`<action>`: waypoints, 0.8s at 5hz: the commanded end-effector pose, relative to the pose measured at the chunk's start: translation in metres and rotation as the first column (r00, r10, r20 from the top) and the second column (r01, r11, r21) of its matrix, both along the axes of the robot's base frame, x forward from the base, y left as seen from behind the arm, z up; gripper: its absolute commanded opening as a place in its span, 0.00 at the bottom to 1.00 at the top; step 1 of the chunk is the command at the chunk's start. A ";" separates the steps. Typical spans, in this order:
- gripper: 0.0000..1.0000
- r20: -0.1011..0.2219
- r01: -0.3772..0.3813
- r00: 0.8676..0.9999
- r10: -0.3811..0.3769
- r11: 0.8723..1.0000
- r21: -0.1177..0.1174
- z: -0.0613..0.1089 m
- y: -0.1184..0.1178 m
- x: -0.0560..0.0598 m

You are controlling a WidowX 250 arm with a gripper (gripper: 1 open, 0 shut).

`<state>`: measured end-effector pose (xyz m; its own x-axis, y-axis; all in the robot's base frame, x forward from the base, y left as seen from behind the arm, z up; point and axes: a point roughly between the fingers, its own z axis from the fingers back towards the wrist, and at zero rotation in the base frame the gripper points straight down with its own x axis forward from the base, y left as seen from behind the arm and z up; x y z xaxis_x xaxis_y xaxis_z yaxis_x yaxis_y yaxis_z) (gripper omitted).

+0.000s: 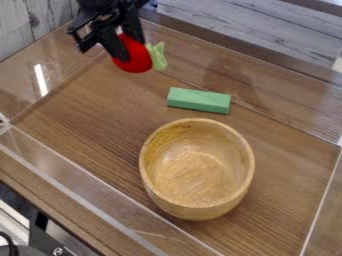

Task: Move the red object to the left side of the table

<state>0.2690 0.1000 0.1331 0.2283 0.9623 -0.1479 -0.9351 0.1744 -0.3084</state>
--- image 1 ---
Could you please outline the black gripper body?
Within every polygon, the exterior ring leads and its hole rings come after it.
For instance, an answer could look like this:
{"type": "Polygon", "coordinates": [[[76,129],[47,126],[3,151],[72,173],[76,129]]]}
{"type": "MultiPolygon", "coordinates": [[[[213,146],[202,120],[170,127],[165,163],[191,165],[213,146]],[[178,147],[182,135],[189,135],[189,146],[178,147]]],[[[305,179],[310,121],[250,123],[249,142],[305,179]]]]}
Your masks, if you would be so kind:
{"type": "Polygon", "coordinates": [[[139,13],[149,0],[76,0],[76,2],[79,11],[67,34],[74,38],[79,50],[86,53],[100,44],[100,30],[114,28],[117,31],[122,28],[126,14],[131,10],[139,13]]]}

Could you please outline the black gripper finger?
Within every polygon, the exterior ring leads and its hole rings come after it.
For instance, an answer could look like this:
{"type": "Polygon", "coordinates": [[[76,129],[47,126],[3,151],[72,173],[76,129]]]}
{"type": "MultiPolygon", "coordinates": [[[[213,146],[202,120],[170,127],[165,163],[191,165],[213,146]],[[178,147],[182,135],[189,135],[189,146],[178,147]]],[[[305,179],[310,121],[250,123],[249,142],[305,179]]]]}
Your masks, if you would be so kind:
{"type": "Polygon", "coordinates": [[[134,38],[139,43],[146,44],[143,27],[137,10],[131,10],[126,14],[125,21],[122,23],[122,29],[131,38],[134,38]]]}
{"type": "Polygon", "coordinates": [[[114,58],[118,58],[123,62],[130,60],[127,48],[121,41],[114,28],[103,28],[100,30],[99,43],[114,58]]]}

